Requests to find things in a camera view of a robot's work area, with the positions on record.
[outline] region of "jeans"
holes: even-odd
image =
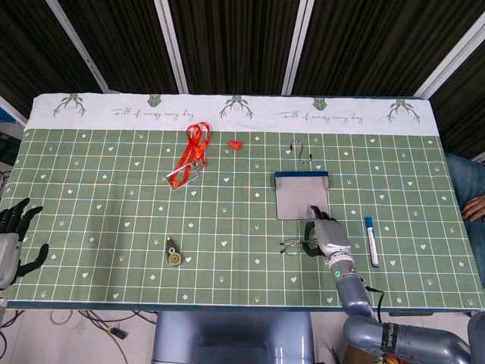
[[[485,194],[485,166],[457,155],[445,154],[456,199],[462,210],[469,199]],[[478,218],[473,222],[466,219],[464,223],[482,287],[485,288],[485,222]]]

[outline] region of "red lanyard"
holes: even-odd
[[[199,145],[200,138],[202,136],[203,130],[201,127],[205,128],[205,140],[204,142]],[[178,188],[183,186],[187,180],[189,180],[190,169],[192,168],[191,165],[193,163],[198,162],[199,160],[202,161],[202,165],[205,167],[205,149],[207,145],[211,141],[211,128],[208,123],[205,121],[201,121],[198,124],[189,125],[187,128],[187,139],[189,140],[189,145],[185,148],[185,151],[182,154],[182,158],[180,158],[177,166],[175,167],[175,171],[178,169],[183,168],[185,165],[185,170],[183,171],[183,179],[182,180],[175,180],[177,175],[180,171],[175,172],[169,177],[170,185],[173,188]]]

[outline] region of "whiteboard marker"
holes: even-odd
[[[367,228],[367,236],[369,237],[369,250],[371,251],[371,263],[374,268],[379,266],[379,259],[377,258],[376,240],[374,239],[374,226],[372,218],[365,218],[365,227]]]

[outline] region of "s-hook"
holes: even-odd
[[[303,153],[303,142],[302,142],[301,140],[293,140],[293,141],[291,142],[291,144],[289,145],[289,148],[290,148],[291,150],[293,150],[293,146],[294,146],[295,144],[299,144],[299,145],[300,145],[300,147],[301,147],[301,148],[300,148],[300,153],[298,154],[298,160],[299,160],[301,163],[306,164],[306,165],[307,165],[308,163],[310,163],[310,162],[311,162],[311,152],[310,152],[310,147],[308,147],[308,154],[309,154],[309,158],[308,158],[308,159],[302,159],[302,153]]]

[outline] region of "robotic arm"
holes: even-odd
[[[23,199],[11,209],[0,212],[0,323],[2,322],[7,299],[4,291],[15,283],[18,277],[39,268],[47,258],[49,245],[41,246],[39,255],[30,263],[21,265],[20,249],[33,217],[42,211],[42,207],[35,207],[22,215],[23,210],[29,203],[29,199]]]
[[[310,256],[324,255],[328,259],[340,301],[349,316],[343,329],[347,342],[368,353],[391,353],[420,364],[485,363],[485,347],[482,345],[485,312],[468,324],[473,355],[460,337],[448,331],[377,322],[355,267],[345,228],[318,207],[311,208],[316,220],[307,223],[305,241],[314,229],[318,247],[309,249],[304,244],[303,248]]]

